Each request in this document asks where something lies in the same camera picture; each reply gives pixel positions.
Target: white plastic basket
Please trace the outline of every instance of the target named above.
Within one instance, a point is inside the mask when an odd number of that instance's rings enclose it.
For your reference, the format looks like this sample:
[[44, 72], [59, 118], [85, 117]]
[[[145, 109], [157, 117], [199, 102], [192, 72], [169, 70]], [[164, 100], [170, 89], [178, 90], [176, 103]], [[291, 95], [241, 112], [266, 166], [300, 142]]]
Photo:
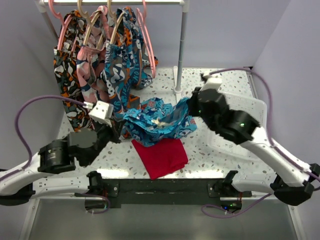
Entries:
[[[256, 120], [259, 121], [264, 128], [267, 124], [267, 105], [264, 101], [253, 97], [239, 96], [229, 92], [221, 92], [226, 98], [226, 102], [233, 110], [242, 110], [249, 113]], [[248, 161], [257, 161], [259, 158], [252, 152], [243, 147], [234, 144], [231, 141], [225, 140], [218, 136], [214, 131], [208, 131], [207, 144], [210, 148], [231, 155], [233, 157], [241, 158]]]

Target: blue patterned garment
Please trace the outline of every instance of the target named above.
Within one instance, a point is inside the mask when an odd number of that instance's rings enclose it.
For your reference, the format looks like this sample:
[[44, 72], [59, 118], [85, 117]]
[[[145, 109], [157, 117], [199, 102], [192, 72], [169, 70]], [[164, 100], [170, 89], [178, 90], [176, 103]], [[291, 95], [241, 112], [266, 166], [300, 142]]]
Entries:
[[182, 98], [176, 106], [153, 97], [142, 102], [141, 109], [129, 109], [123, 116], [127, 122], [123, 131], [145, 147], [155, 145], [163, 138], [180, 139], [195, 131], [195, 120], [188, 115], [188, 98]]

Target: folded red cloth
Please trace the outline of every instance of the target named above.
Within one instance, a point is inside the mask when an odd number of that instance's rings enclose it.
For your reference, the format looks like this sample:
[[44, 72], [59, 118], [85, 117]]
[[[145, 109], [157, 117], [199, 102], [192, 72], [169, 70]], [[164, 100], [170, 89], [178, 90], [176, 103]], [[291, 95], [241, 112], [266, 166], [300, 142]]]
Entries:
[[153, 146], [143, 146], [132, 141], [150, 179], [154, 180], [184, 168], [188, 157], [180, 139], [164, 138]]

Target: wire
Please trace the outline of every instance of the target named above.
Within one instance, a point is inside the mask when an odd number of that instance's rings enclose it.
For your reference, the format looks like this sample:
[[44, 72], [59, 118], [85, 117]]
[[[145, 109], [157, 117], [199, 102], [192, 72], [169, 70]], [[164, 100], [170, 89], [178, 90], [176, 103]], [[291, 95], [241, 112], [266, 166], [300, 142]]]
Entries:
[[110, 209], [111, 202], [107, 197], [99, 196], [99, 195], [92, 195], [92, 194], [87, 194], [87, 193], [83, 193], [82, 195], [87, 196], [87, 197], [102, 198], [103, 200], [105, 200], [107, 202], [107, 205], [105, 206], [104, 210], [97, 211], [97, 212], [95, 212], [94, 210], [87, 211], [88, 213], [90, 213], [90, 214], [104, 214], [105, 212], [107, 212]]
[[[268, 102], [269, 102], [269, 106], [267, 109], [267, 115], [266, 115], [266, 133], [267, 133], [266, 135], [267, 135], [269, 142], [271, 143], [272, 148], [275, 149], [275, 151], [278, 154], [280, 154], [280, 156], [282, 156], [284, 159], [286, 159], [290, 164], [295, 166], [300, 171], [305, 172], [310, 177], [316, 179], [320, 183], [320, 177], [313, 174], [312, 172], [305, 171], [305, 169], [303, 167], [301, 167], [299, 164], [297, 164], [295, 161], [293, 161], [280, 148], [278, 148], [277, 145], [275, 144], [273, 138], [271, 137], [272, 136], [272, 134], [271, 134], [271, 120], [272, 120], [272, 113], [273, 113], [272, 112], [273, 111], [273, 98], [272, 98], [270, 87], [267, 84], [266, 80], [262, 76], [260, 76], [258, 73], [256, 73], [255, 71], [252, 71], [252, 70], [246, 69], [246, 68], [241, 68], [241, 67], [226, 68], [226, 69], [221, 69], [221, 70], [217, 70], [217, 71], [212, 71], [212, 72], [210, 72], [210, 75], [220, 74], [220, 73], [229, 72], [229, 71], [246, 71], [246, 72], [251, 73], [252, 75], [256, 76], [262, 82], [262, 84], [264, 85], [264, 87], [266, 89], [266, 92], [268, 95]], [[318, 190], [320, 190], [320, 186], [317, 187], [316, 189], [314, 189], [314, 191], [318, 191]]]
[[[226, 211], [225, 209], [223, 209], [222, 207], [220, 206], [217, 206], [217, 205], [212, 205], [212, 204], [205, 204], [201, 207], [201, 211], [203, 212], [204, 215], [208, 216], [208, 217], [211, 217], [211, 218], [216, 218], [216, 219], [231, 219], [231, 218], [234, 218], [234, 217], [237, 217], [241, 214], [244, 214], [246, 211], [248, 211], [249, 209], [251, 209], [252, 207], [254, 207], [255, 205], [257, 205], [258, 203], [262, 202], [262, 200], [266, 199], [267, 197], [270, 197], [271, 194], [268, 193], [267, 195], [264, 195], [263, 197], [259, 198], [257, 201], [255, 201], [254, 203], [250, 204], [245, 210], [243, 211], [240, 211], [236, 214], [233, 214], [232, 212], [230, 211]], [[211, 208], [215, 208], [215, 209], [219, 209], [221, 211], [224, 211], [224, 212], [227, 212], [228, 214], [232, 214], [232, 215], [229, 215], [229, 216], [223, 216], [223, 215], [217, 215], [217, 214], [211, 214], [211, 213], [207, 213], [205, 211], [205, 208], [207, 207], [211, 207]]]
[[67, 102], [71, 102], [73, 104], [78, 104], [78, 105], [81, 105], [81, 106], [85, 106], [86, 104], [83, 103], [83, 102], [80, 102], [80, 101], [77, 101], [77, 100], [73, 100], [73, 99], [70, 99], [70, 98], [67, 98], [67, 97], [64, 97], [64, 96], [57, 96], [57, 95], [43, 95], [43, 96], [37, 96], [37, 97], [34, 97], [32, 99], [30, 99], [29, 101], [27, 101], [26, 103], [24, 103], [22, 105], [22, 107], [20, 108], [20, 110], [17, 112], [16, 116], [15, 116], [15, 119], [14, 119], [14, 128], [15, 128], [15, 131], [16, 131], [16, 134], [18, 135], [19, 139], [21, 140], [22, 144], [25, 146], [27, 152], [28, 152], [28, 156], [29, 156], [29, 159], [28, 161], [25, 163], [25, 165], [23, 165], [22, 167], [16, 169], [16, 170], [13, 170], [11, 172], [8, 172], [7, 174], [3, 175], [2, 177], [0, 177], [0, 182], [16, 173], [19, 173], [21, 172], [22, 170], [25, 170], [27, 167], [30, 166], [31, 164], [31, 161], [32, 161], [32, 152], [31, 152], [31, 149], [30, 149], [30, 146], [28, 145], [28, 143], [26, 142], [25, 138], [22, 136], [21, 134], [21, 131], [20, 131], [20, 127], [19, 127], [19, 118], [20, 118], [20, 115], [21, 113], [23, 112], [23, 110], [29, 106], [30, 104], [32, 104], [33, 102], [36, 102], [38, 100], [42, 100], [42, 99], [59, 99], [59, 100], [63, 100], [63, 101], [67, 101]]

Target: gray wall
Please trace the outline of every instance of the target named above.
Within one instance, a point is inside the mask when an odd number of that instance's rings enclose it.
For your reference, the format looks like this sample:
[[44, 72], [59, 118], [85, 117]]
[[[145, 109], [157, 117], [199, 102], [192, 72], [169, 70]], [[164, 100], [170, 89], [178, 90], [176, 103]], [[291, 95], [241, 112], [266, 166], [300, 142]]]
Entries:
[[[290, 0], [190, 0], [183, 65], [253, 66]], [[57, 6], [62, 15], [76, 6]], [[97, 6], [85, 6], [92, 13]], [[181, 7], [148, 6], [147, 26], [159, 66], [178, 64]], [[60, 22], [50, 16], [55, 28]]]
[[[318, 164], [319, 11], [318, 0], [292, 0], [254, 65], [273, 93], [273, 136], [298, 158]], [[262, 86], [258, 82], [256, 85], [258, 95], [265, 100]], [[309, 240], [319, 238], [319, 201], [319, 193], [315, 192], [299, 207]]]
[[[0, 23], [0, 168], [9, 169], [27, 160], [14, 129], [16, 112], [32, 97], [59, 93], [53, 72], [56, 43], [32, 0], [1, 0]], [[60, 102], [44, 100], [22, 114], [22, 134], [34, 153], [56, 137], [62, 112]], [[27, 210], [28, 204], [0, 206], [0, 239], [18, 239]]]

